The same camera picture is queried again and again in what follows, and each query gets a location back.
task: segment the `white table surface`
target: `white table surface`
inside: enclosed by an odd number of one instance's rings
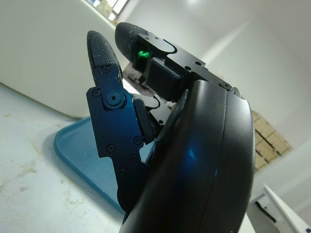
[[[0,233],[119,232],[123,215],[54,151],[75,121],[0,83]],[[251,232],[246,216],[239,233]]]

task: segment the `black rubber fingertip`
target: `black rubber fingertip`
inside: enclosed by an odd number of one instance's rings
[[[91,68],[119,65],[118,59],[106,38],[99,32],[87,33],[87,52]]]
[[[130,61],[133,62],[137,44],[137,34],[147,33],[139,26],[130,23],[119,23],[116,27],[115,40],[118,49]]]

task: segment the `ceiling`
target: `ceiling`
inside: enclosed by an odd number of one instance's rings
[[[184,0],[216,37],[259,17],[311,71],[310,0]]]

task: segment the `curved black cover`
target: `curved black cover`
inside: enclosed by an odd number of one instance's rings
[[[254,174],[248,102],[198,80],[172,132],[120,233],[237,233]]]

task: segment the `blue plastic tray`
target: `blue plastic tray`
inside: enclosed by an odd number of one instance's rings
[[[152,143],[140,150],[142,160],[147,158],[151,147]],[[116,209],[124,213],[117,199],[118,185],[112,161],[108,157],[101,159],[98,157],[89,117],[61,129],[55,137],[54,148],[69,167]]]

